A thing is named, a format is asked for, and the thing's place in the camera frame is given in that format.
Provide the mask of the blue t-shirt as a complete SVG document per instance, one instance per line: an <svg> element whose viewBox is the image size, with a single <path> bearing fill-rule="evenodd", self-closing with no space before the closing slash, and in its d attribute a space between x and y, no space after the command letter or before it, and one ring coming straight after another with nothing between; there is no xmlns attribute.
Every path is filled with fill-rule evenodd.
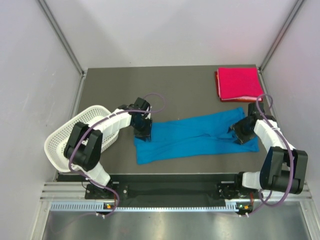
<svg viewBox="0 0 320 240"><path fill-rule="evenodd" d="M155 122L151 141L134 139L136 162L144 165L200 155L258 152L257 137L239 144L235 133L229 131L231 125L244 117L243 108L238 107L209 115Z"/></svg>

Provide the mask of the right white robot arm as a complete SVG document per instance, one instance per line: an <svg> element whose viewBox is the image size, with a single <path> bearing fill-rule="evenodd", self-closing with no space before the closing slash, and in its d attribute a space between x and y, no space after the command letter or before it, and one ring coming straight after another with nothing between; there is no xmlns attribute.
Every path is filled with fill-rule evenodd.
<svg viewBox="0 0 320 240"><path fill-rule="evenodd" d="M233 192L237 197L245 198L255 190L295 195L302 192L308 154L288 143L276 119L265 115L262 102L250 103L247 116L231 125L228 131L235 136L235 143L244 145L257 137L266 150L260 171L236 175Z"/></svg>

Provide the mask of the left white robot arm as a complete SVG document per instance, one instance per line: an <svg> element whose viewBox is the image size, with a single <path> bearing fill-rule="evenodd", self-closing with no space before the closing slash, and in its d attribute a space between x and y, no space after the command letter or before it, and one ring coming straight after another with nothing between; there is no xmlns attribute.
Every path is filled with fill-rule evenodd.
<svg viewBox="0 0 320 240"><path fill-rule="evenodd" d="M103 140L121 129L133 127L136 138L149 142L152 124L151 105L140 97L133 104L121 105L92 125L77 122L63 152L68 159L69 170L90 180L102 198L109 198L114 187L109 183L110 175L100 164Z"/></svg>

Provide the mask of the white perforated plastic basket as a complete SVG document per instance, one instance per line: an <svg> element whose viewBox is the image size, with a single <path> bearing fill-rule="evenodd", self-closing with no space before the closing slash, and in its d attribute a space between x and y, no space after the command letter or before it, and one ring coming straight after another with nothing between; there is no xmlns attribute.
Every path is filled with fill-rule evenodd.
<svg viewBox="0 0 320 240"><path fill-rule="evenodd" d="M59 172L68 173L70 171L69 160L65 158L64 150L75 124L81 122L92 126L110 114L111 112L107 108L101 105L93 105L51 133L44 143L44 151L51 164Z"/></svg>

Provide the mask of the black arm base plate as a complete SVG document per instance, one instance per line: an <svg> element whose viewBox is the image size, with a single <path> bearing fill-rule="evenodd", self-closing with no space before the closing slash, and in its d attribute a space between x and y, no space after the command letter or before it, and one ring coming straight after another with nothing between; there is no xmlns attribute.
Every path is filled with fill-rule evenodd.
<svg viewBox="0 0 320 240"><path fill-rule="evenodd" d="M107 185L120 207L216 207L226 200L250 202L250 193L235 189L232 175L112 175Z"/></svg>

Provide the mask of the left aluminium frame post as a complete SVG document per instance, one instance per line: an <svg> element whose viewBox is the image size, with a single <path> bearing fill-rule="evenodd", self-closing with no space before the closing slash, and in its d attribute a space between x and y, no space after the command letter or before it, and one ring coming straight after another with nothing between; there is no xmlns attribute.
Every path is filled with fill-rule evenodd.
<svg viewBox="0 0 320 240"><path fill-rule="evenodd" d="M58 21L56 20L50 6L45 0L36 0L36 3L39 5L40 9L42 10L43 14L45 15L47 21L49 22L50 26L52 27L55 35L57 36L60 44L62 45L63 49L65 50L66 54L68 55L69 59L71 60L73 66L75 67L76 71L83 76L85 71L81 67L80 62L78 61L74 51L72 50L67 38L65 37Z"/></svg>

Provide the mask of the aluminium frame post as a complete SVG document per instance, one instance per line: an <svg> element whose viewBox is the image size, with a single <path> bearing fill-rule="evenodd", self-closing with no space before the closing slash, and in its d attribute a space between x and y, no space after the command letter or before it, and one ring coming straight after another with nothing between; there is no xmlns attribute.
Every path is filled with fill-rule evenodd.
<svg viewBox="0 0 320 240"><path fill-rule="evenodd" d="M50 26L52 27L55 35L57 36L60 44L62 45L63 49L65 50L66 54L68 55L69 59L71 60L73 66L75 67L76 71L83 76L85 71L81 67L80 62L78 61L74 51L72 50L67 38L65 37L58 21L56 20L50 6L45 0L36 0L36 3L39 5L40 9L42 10L43 14L45 15L47 21L49 22Z"/></svg>
<svg viewBox="0 0 320 240"><path fill-rule="evenodd" d="M281 28L279 29L278 33L276 34L275 39L273 40L269 50L267 51L265 57L262 60L261 65L258 67L260 73L262 73L268 63L270 62L271 58L275 54L277 48L279 47L280 43L284 39L286 33L288 32L289 28L293 24L295 18L298 16L300 10L302 9L303 5L306 3L306 0L295 0L293 7L289 11L289 14L285 18Z"/></svg>

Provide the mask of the aluminium front rail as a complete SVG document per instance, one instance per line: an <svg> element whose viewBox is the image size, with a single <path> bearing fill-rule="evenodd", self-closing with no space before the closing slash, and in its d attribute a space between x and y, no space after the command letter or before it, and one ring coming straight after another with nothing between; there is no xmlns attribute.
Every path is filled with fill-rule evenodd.
<svg viewBox="0 0 320 240"><path fill-rule="evenodd" d="M80 182L46 182L40 200L42 201L80 201L85 199L85 189ZM307 184L301 194L289 194L286 201L311 200L312 194Z"/></svg>

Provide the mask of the right aluminium frame post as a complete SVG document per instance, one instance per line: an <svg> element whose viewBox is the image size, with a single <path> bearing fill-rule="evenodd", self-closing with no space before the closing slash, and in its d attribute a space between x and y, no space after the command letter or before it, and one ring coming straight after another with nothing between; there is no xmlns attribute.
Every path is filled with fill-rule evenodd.
<svg viewBox="0 0 320 240"><path fill-rule="evenodd" d="M289 14L285 18L281 28L279 29L278 33L276 34L275 39L273 40L269 50L267 51L265 57L262 60L261 65L258 67L260 73L262 73L268 63L270 62L271 58L275 54L277 48L279 47L280 43L284 39L286 33L288 32L289 28L293 24L295 18L298 16L300 10L302 9L303 5L306 3L306 0L295 0L293 7L289 11Z"/></svg>

